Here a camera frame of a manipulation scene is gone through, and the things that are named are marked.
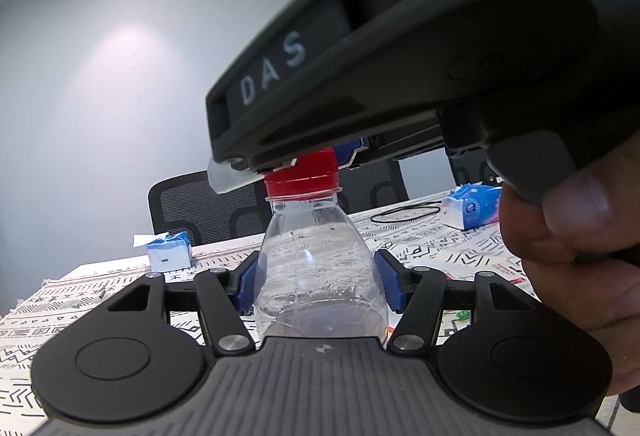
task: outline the plastic bottle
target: plastic bottle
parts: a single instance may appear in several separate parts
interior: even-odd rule
[[[254,314],[261,339],[386,339],[388,308],[369,248],[338,206],[333,149],[264,178],[273,218],[260,249]]]

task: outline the blue tissue package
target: blue tissue package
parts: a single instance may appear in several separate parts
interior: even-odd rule
[[[191,243],[185,231],[155,239],[146,245],[151,271],[165,273],[191,267]]]
[[[442,222],[460,230],[498,221],[502,187],[462,185],[442,200]]]

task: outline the white wall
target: white wall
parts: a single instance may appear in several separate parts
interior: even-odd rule
[[[428,196],[456,186],[444,149],[401,160],[400,170],[409,199]]]
[[[287,0],[13,0],[0,8],[0,312],[44,278],[138,253],[146,195],[203,170],[204,96]],[[409,195],[452,186],[442,153]]]

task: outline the metal screw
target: metal screw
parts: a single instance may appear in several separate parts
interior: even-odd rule
[[[219,348],[228,352],[244,350],[248,345],[249,339],[244,335],[227,335],[218,341]]]
[[[424,345],[424,340],[418,335],[400,335],[393,340],[396,349],[401,351],[419,350]]]

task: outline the office chair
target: office chair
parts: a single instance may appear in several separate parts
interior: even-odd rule
[[[486,155],[483,149],[469,151],[460,158],[449,157],[449,165],[456,185],[466,183],[489,183],[494,184],[496,173],[486,162]]]
[[[263,233],[271,219],[262,181],[216,194],[207,171],[156,183],[149,190],[154,233],[186,231],[191,246]]]
[[[402,172],[397,161],[384,160],[340,171],[338,203],[346,213],[362,212],[406,201]]]

